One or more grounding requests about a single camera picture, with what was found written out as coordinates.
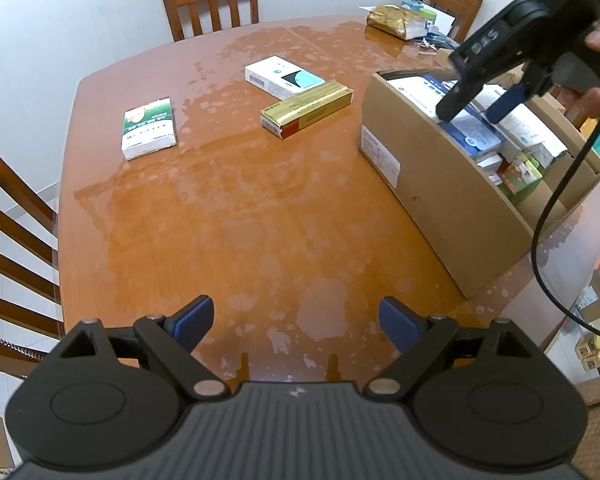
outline blue gripper pad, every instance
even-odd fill
[[[517,83],[509,87],[494,104],[485,112],[485,117],[491,124],[498,124],[507,115],[509,115],[516,106],[526,101],[525,87],[522,83]]]
[[[400,303],[393,296],[385,296],[378,309],[380,330],[389,338],[400,353],[415,345],[429,329],[422,316]]]
[[[214,325],[214,301],[208,296],[195,300],[169,316],[164,330],[187,352],[191,352]]]

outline green and white box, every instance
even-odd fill
[[[324,79],[278,56],[247,65],[244,79],[278,99],[286,99],[324,83]]]
[[[169,148],[175,143],[173,112],[168,97],[125,112],[122,153],[126,160]]]

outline baseboard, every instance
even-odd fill
[[[60,183],[56,182],[49,187],[45,187],[42,191],[38,193],[38,196],[44,200],[45,202],[49,202],[53,200],[56,196],[58,196],[58,190],[60,189]],[[26,211],[20,205],[15,205],[7,211],[4,212],[9,218],[13,220],[17,220],[22,215],[26,214]]]

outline gray ribbed surface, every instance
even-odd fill
[[[80,474],[52,472],[27,463],[11,476],[13,480],[86,477],[98,480],[582,478],[567,466],[551,472],[502,476],[455,464],[416,433],[400,407],[365,400],[349,383],[245,383],[236,397],[197,405],[167,444],[134,464]]]

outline metal chain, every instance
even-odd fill
[[[28,357],[30,359],[33,359],[37,362],[42,361],[42,359],[45,358],[45,355],[37,352],[36,350],[32,350],[31,348],[27,348],[26,346],[19,346],[19,345],[15,345],[13,343],[10,343],[9,341],[5,341],[4,339],[0,338],[0,345],[2,346],[6,346],[7,348],[13,350],[14,352],[17,352],[18,354],[22,354],[25,357]]]

